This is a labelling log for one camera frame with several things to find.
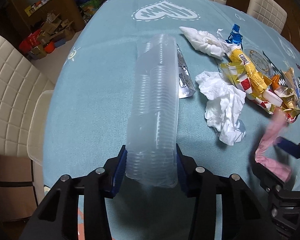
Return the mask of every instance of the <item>yellow wrapper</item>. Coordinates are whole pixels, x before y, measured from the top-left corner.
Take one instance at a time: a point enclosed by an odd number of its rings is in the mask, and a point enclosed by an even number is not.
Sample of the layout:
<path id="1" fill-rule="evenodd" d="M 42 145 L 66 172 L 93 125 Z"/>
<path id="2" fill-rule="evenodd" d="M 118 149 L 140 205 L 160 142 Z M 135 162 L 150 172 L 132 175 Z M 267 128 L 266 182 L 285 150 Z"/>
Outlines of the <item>yellow wrapper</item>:
<path id="1" fill-rule="evenodd" d="M 233 50 L 229 58 L 232 62 L 243 63 L 247 71 L 247 76 L 250 79 L 251 85 L 258 94 L 263 93 L 267 89 L 268 85 L 265 83 L 262 73 L 256 70 L 255 65 L 249 60 L 249 58 L 242 52 L 241 49 Z"/>

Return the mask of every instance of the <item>silver foil wrapper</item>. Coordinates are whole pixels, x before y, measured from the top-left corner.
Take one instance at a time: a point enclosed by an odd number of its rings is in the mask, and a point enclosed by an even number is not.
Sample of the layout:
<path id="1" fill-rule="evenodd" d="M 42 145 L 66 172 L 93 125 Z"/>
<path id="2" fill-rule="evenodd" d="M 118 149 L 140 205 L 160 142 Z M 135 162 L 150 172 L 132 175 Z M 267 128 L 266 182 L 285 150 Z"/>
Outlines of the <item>silver foil wrapper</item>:
<path id="1" fill-rule="evenodd" d="M 195 93 L 195 89 L 189 75 L 188 67 L 177 44 L 179 64 L 179 98 L 187 98 Z"/>

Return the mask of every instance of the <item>floor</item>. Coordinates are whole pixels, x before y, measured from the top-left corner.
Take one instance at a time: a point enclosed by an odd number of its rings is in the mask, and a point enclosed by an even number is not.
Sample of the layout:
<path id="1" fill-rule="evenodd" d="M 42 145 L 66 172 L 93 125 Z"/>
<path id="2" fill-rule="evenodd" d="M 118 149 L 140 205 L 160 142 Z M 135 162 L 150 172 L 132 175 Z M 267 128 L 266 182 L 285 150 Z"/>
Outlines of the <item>floor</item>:
<path id="1" fill-rule="evenodd" d="M 46 74 L 47 77 L 55 84 L 58 80 L 62 66 L 80 33 L 81 31 L 77 32 L 72 40 L 67 41 L 66 44 L 58 48 L 55 48 L 51 54 L 48 54 L 42 59 L 32 60 L 31 63 L 43 74 Z"/>

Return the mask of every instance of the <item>orange bucket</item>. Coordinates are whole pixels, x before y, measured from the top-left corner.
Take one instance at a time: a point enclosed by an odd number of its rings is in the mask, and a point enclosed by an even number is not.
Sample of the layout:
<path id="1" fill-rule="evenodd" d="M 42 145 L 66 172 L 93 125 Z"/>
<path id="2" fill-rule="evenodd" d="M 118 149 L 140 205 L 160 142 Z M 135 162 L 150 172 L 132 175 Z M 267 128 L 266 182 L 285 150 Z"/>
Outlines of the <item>orange bucket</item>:
<path id="1" fill-rule="evenodd" d="M 47 46 L 44 47 L 44 50 L 47 53 L 53 52 L 54 49 L 55 49 L 55 47 L 54 47 L 54 42 L 53 41 L 50 41 L 50 43 Z"/>

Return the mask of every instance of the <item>white tissue paper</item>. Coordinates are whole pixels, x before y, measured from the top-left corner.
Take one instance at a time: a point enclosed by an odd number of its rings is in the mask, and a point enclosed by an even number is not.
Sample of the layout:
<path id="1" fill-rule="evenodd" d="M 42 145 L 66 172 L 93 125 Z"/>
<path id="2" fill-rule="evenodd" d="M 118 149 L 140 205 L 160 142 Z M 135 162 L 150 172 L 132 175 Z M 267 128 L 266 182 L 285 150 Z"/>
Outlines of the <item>white tissue paper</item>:
<path id="1" fill-rule="evenodd" d="M 200 92 L 207 98 L 204 117 L 207 125 L 219 132 L 219 140 L 227 145 L 239 142 L 245 135 L 244 125 L 238 117 L 241 113 L 246 93 L 237 89 L 228 78 L 219 72 L 203 71 L 195 77 Z"/>
<path id="2" fill-rule="evenodd" d="M 218 59 L 222 59 L 225 53 L 229 53 L 234 49 L 241 49 L 240 46 L 219 40 L 206 31 L 198 31 L 188 27 L 179 27 L 179 29 L 195 50 L 199 50 Z"/>

